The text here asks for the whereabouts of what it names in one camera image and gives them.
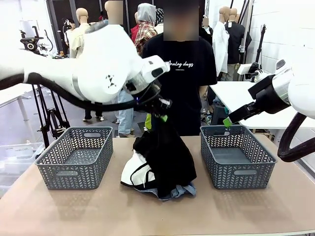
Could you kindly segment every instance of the gray hood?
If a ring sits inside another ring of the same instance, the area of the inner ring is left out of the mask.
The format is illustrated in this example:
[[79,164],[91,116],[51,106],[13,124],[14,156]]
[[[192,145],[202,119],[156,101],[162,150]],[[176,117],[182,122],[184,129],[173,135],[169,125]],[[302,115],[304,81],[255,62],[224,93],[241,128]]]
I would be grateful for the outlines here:
[[156,6],[149,3],[138,5],[138,21],[156,22]]

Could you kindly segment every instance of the tabletop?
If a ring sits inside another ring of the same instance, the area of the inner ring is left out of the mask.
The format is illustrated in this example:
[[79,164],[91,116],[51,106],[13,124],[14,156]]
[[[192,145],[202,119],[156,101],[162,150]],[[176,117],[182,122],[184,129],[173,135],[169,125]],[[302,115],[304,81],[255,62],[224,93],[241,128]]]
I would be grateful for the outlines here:
[[[276,153],[263,135],[260,142]],[[122,186],[134,139],[114,139],[96,190],[47,190],[32,165],[0,200],[1,236],[191,236],[315,231],[315,184],[293,163],[278,161],[267,189],[216,190],[200,154],[200,137],[183,137],[197,172],[196,197],[161,202]]]
[[[212,85],[211,88],[228,110],[234,112],[240,107],[253,102],[248,92],[248,89],[253,85],[254,83],[251,82],[218,82],[216,85]],[[263,112],[239,123],[249,129],[286,129],[296,113],[296,110],[288,107],[273,115]],[[315,128],[315,119],[306,118],[300,128]]]
[[0,105],[10,102],[29,91],[32,91],[32,86],[27,84],[18,84],[10,88],[0,90]]

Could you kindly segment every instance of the red jacket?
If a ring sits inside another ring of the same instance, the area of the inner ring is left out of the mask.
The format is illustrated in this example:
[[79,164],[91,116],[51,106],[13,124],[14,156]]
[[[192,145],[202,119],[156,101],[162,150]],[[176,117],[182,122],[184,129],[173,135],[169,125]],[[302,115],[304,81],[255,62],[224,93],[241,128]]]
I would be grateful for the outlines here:
[[131,39],[132,39],[133,43],[134,43],[135,40],[136,40],[138,31],[139,31],[139,25],[136,25],[135,27],[133,27],[133,28],[131,29]]

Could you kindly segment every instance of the beige pants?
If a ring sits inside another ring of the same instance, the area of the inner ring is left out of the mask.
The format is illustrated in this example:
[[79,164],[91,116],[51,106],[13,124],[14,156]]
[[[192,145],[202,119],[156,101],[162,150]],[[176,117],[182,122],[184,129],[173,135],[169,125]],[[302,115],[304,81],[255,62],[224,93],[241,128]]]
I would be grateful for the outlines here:
[[222,73],[221,81],[233,81],[236,64],[227,65],[227,73]]

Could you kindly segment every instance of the gray plastic basket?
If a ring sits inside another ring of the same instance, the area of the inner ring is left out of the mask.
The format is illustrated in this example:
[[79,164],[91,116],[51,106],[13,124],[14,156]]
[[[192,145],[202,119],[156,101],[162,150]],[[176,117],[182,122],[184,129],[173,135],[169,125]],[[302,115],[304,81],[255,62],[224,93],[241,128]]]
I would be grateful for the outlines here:
[[247,128],[203,126],[201,155],[216,189],[266,188],[277,160]]
[[35,162],[47,188],[98,188],[113,154],[112,129],[68,128]]

